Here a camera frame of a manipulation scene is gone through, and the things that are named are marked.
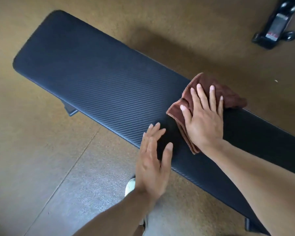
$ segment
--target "floor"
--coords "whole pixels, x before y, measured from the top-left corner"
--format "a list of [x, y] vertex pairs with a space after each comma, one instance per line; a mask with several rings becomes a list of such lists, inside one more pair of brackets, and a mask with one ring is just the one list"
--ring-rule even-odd
[[[214, 74], [295, 135], [295, 41], [250, 42], [276, 0], [0, 0], [0, 235], [71, 235], [119, 202], [138, 150], [12, 69], [62, 9], [192, 78]], [[295, 17], [290, 25], [295, 30]], [[172, 173], [147, 235], [253, 235], [244, 218]]]

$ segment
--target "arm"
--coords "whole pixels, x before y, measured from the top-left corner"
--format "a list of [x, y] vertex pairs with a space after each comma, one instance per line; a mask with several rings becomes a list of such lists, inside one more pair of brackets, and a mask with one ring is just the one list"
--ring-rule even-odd
[[165, 193], [171, 172], [173, 144], [168, 143], [162, 162], [157, 159], [157, 141], [165, 133], [160, 124], [143, 134], [136, 164], [136, 186], [121, 202], [100, 213], [73, 236], [133, 235], [140, 221]]
[[232, 180], [271, 235], [295, 235], [295, 174], [222, 139], [223, 98], [216, 108], [214, 87], [209, 102], [200, 85], [191, 94], [193, 116], [181, 110], [193, 143]]

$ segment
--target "shoe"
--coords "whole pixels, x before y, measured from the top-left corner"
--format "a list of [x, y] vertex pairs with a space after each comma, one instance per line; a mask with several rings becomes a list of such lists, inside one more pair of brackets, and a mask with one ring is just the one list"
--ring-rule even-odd
[[[127, 194], [129, 194], [131, 191], [134, 190], [134, 187], [136, 186], [136, 177], [134, 176], [133, 178], [131, 178], [129, 180], [129, 182], [126, 185], [126, 190], [125, 190], [125, 197], [127, 196]], [[143, 235], [147, 229], [147, 216], [144, 217], [144, 219], [142, 219], [142, 221], [139, 223], [139, 225], [142, 225], [144, 227], [144, 232]]]

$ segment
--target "textured vinyl surface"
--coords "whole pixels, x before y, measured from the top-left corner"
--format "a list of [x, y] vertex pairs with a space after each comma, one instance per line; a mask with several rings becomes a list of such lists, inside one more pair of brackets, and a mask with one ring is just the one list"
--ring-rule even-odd
[[[167, 132], [158, 150], [174, 143], [173, 170], [266, 232], [236, 186], [205, 155], [191, 153], [165, 114], [188, 79], [63, 11], [44, 20], [13, 67], [137, 147], [149, 124], [159, 121]], [[295, 173], [294, 136], [246, 110], [226, 111], [224, 122], [230, 143]]]

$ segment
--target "brown towel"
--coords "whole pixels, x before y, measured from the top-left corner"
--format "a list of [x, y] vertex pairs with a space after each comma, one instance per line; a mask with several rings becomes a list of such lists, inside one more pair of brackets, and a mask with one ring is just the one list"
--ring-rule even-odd
[[184, 92], [182, 93], [181, 99], [173, 103], [169, 107], [169, 109], [166, 111], [166, 114], [168, 114], [169, 116], [171, 116], [173, 119], [176, 120], [180, 133], [185, 139], [185, 141], [187, 142], [193, 154], [199, 153], [200, 149], [192, 143], [192, 141], [190, 140], [187, 134], [185, 119], [184, 119], [184, 116], [182, 115], [180, 105], [185, 105], [191, 111], [191, 113], [193, 113], [193, 101], [192, 101], [190, 89], [193, 87], [195, 90], [197, 90], [198, 83], [202, 85], [202, 88], [207, 97], [209, 97], [210, 86], [214, 85], [215, 93], [216, 93], [216, 103], [217, 104], [219, 103], [219, 99], [221, 95], [223, 95], [224, 108], [243, 108], [247, 106], [247, 100], [245, 98], [241, 98], [238, 94], [233, 92], [229, 87], [227, 87], [226, 85], [220, 84], [216, 79], [209, 77], [205, 75], [204, 73], [200, 73], [196, 77], [194, 77], [193, 80], [191, 80], [191, 82], [188, 84], [188, 86], [185, 88]]

